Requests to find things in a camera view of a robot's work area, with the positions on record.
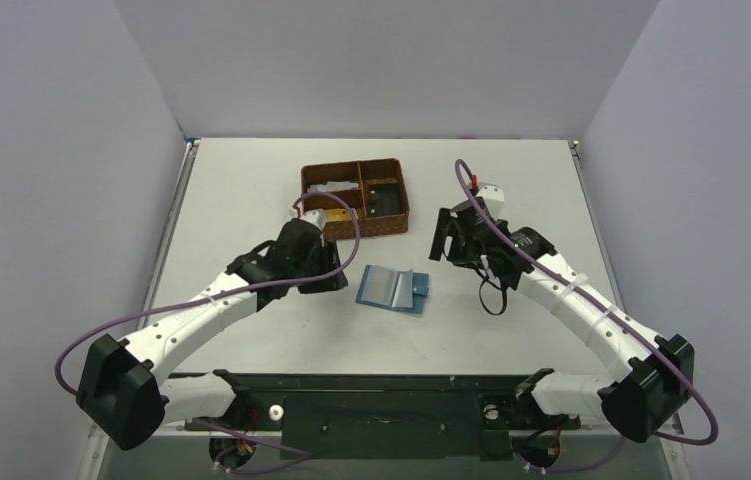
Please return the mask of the blue leather card holder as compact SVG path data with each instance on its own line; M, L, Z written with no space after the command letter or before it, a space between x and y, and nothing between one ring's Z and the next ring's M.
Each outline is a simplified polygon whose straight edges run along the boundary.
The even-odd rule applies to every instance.
M421 315L430 291L430 275L366 265L356 303L382 310Z

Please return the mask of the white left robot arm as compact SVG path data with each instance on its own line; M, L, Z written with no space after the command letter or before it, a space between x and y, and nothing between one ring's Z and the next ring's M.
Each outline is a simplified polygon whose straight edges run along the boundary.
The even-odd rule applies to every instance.
M121 339L104 334L87 351L76 404L116 445L133 449L160 426L220 417L237 397L221 372L179 377L190 355L238 320L283 298L348 284L335 241L316 210L287 221L278 237L236 257L190 301L159 308L160 319Z

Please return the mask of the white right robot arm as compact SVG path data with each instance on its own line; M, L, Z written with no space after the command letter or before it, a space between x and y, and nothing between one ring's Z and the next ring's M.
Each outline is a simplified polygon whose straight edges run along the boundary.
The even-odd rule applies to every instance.
M538 371L517 391L519 403L544 417L608 421L643 443L691 397L695 350L681 335L643 326L595 290L554 245L530 227L489 228L469 202L438 212L430 259L492 276L544 307L604 365L605 376Z

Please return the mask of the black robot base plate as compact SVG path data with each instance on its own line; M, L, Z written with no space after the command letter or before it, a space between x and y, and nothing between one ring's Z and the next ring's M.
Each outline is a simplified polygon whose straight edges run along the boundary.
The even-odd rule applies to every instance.
M513 440L577 430L579 418L549 417L517 400L523 375L317 375L215 370L231 403L187 418L209 426L278 433L291 458L504 460Z

